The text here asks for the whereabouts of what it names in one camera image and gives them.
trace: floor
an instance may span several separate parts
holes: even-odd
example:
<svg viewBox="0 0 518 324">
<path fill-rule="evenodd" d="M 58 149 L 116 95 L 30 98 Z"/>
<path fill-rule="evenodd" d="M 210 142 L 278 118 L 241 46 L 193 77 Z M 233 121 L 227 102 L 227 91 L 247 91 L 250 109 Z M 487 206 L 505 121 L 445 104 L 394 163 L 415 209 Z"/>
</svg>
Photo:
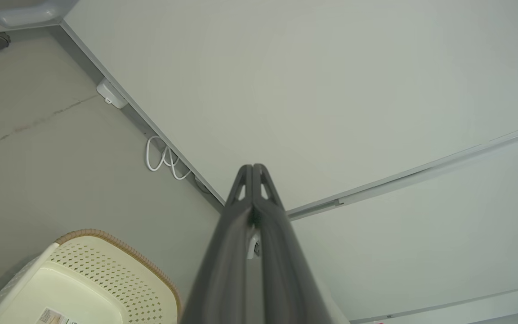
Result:
<svg viewBox="0 0 518 324">
<path fill-rule="evenodd" d="M 62 234 L 98 228 L 155 262 L 185 299 L 220 207 L 193 179 L 146 168 L 142 121 L 103 102 L 102 76 L 62 30 L 10 35 L 0 52 L 0 289 Z"/>
</svg>

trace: product label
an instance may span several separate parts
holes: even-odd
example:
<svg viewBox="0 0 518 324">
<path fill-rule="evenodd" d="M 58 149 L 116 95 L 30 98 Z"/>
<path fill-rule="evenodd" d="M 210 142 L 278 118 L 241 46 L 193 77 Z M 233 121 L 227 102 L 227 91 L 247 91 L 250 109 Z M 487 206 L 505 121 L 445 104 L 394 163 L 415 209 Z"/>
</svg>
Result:
<svg viewBox="0 0 518 324">
<path fill-rule="evenodd" d="M 57 311 L 46 308 L 35 324 L 78 324 L 73 319 Z"/>
</svg>

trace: laundry basket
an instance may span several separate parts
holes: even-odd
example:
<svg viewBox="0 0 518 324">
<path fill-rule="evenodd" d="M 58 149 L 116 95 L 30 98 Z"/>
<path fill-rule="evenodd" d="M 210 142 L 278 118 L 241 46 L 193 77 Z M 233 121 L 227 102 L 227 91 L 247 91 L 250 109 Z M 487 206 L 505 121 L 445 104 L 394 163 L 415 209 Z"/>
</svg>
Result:
<svg viewBox="0 0 518 324">
<path fill-rule="evenodd" d="M 62 236 L 0 291 L 0 324 L 175 324 L 180 312 L 158 267 L 96 229 Z"/>
</svg>

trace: white panel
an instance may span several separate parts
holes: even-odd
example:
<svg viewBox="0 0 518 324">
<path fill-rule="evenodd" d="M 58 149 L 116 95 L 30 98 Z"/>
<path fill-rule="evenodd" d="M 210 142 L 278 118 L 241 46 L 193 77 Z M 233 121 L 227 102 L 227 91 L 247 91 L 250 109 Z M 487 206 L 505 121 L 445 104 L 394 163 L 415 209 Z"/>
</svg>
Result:
<svg viewBox="0 0 518 324">
<path fill-rule="evenodd" d="M 379 322 L 384 324 L 470 324 L 516 313 L 518 313 L 518 291 L 438 310 L 384 319 Z"/>
<path fill-rule="evenodd" d="M 518 144 L 293 224 L 350 320 L 518 289 Z"/>
<path fill-rule="evenodd" d="M 222 197 L 288 209 L 518 130 L 518 1 L 80 0 L 65 19 Z"/>
</svg>

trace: white cable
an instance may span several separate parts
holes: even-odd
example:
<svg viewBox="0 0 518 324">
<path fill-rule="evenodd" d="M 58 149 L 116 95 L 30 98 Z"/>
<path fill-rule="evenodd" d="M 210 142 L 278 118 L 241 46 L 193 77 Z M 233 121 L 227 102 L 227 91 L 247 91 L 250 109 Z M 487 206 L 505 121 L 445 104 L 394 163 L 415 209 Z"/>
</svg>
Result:
<svg viewBox="0 0 518 324">
<path fill-rule="evenodd" d="M 159 164 L 157 164 L 157 166 L 155 168 L 152 168 L 151 164 L 149 163 L 149 144 L 151 143 L 151 140 L 154 138 L 161 139 L 161 137 L 155 135 L 155 136 L 151 136 L 147 140 L 147 147 L 145 148 L 145 163 L 147 164 L 148 169 L 151 171 L 157 171 L 161 167 L 161 164 L 164 163 L 166 166 L 171 167 L 171 173 L 173 173 L 173 178 L 175 178 L 177 180 L 183 180 L 183 179 L 187 178 L 187 176 L 191 173 L 191 170 L 189 170 L 189 172 L 187 172 L 182 177 L 178 177 L 177 173 L 175 173 L 175 166 L 179 162 L 179 156 L 177 157 L 177 160 L 175 160 L 175 162 L 173 162 L 173 151 L 169 148 L 169 146 L 165 146 L 163 153 L 161 153 L 161 160 L 159 161 Z M 169 163 L 167 163 L 167 161 L 165 160 L 167 151 L 169 151 Z"/>
</svg>

